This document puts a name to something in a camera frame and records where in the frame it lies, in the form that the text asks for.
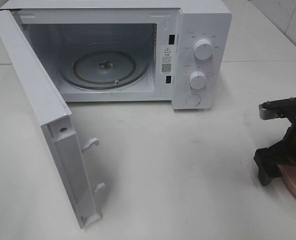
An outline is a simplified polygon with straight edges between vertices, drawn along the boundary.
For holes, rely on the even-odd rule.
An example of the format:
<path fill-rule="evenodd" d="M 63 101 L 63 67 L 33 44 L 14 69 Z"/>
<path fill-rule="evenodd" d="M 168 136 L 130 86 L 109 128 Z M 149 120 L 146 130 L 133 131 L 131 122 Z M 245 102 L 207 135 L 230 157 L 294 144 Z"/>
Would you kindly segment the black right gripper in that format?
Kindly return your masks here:
<path fill-rule="evenodd" d="M 296 109 L 282 109 L 280 115 L 291 123 L 282 139 L 282 147 L 257 149 L 253 158 L 258 167 L 258 180 L 264 187 L 284 176 L 280 166 L 296 167 Z"/>

